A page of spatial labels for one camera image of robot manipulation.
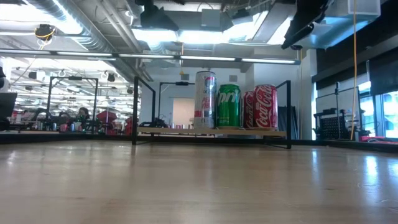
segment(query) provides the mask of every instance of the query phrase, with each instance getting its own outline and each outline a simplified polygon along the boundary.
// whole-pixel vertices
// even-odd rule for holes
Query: red can
[[[253,128],[253,91],[247,91],[243,95],[243,127]]]
[[[258,85],[254,89],[255,128],[278,127],[277,90],[273,85]]]

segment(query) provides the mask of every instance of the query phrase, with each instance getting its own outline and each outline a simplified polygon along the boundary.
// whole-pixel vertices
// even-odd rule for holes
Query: sprite logo
[[[238,103],[240,99],[240,94],[238,93],[220,93],[218,96],[218,106],[222,103]]]

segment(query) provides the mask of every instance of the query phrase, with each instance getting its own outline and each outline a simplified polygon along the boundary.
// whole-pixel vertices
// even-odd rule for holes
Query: coca-cola can
[[[254,107],[254,92],[247,91],[243,95],[243,127],[244,128],[253,128],[253,107]]]
[[[198,72],[195,80],[195,113],[193,127],[214,128],[216,120],[217,81],[214,72]]]
[[[254,88],[254,122],[253,127],[278,127],[278,100],[274,85],[258,85]]]

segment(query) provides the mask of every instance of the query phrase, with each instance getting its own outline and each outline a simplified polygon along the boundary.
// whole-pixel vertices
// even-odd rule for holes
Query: sprite can
[[[241,126],[241,90],[238,85],[225,84],[218,90],[217,127]]]

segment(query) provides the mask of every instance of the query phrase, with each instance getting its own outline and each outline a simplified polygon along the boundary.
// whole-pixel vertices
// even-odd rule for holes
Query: shelf
[[[235,134],[235,135],[257,135],[257,136],[286,136],[285,131],[262,131],[262,130],[231,130],[231,129],[174,129],[174,128],[143,128],[138,131],[145,133],[176,133],[176,134]]]

